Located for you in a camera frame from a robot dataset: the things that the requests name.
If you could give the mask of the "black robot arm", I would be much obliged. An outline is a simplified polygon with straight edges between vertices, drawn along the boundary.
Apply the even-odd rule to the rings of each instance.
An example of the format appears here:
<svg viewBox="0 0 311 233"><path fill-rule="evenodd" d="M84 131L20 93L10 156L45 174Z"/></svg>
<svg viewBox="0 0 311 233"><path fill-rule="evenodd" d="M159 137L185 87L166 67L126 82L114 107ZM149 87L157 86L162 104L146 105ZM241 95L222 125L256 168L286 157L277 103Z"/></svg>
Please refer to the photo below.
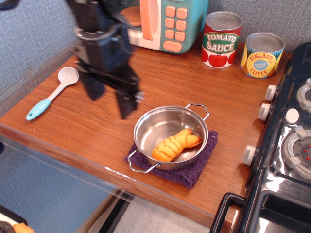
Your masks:
<svg viewBox="0 0 311 233"><path fill-rule="evenodd" d="M122 119L137 109L143 97L139 78L129 66L133 53L129 42L129 22L118 9L120 0L69 0L75 17L75 35L82 42L74 53L77 70L92 100L98 99L105 86L116 91Z"/></svg>

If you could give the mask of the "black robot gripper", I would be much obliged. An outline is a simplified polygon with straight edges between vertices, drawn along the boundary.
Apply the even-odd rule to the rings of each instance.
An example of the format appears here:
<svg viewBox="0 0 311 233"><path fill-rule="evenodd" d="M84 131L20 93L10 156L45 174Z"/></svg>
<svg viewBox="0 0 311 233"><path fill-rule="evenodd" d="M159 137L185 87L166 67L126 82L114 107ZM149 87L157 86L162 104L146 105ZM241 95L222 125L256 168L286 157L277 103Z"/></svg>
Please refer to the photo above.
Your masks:
<svg viewBox="0 0 311 233"><path fill-rule="evenodd" d="M104 94L105 84L116 89L119 111L126 119L143 99L139 78L128 64L133 50L127 27L115 24L105 32L94 33L75 27L74 33L83 43L75 48L75 53L79 58L79 77L88 96L97 100Z"/></svg>

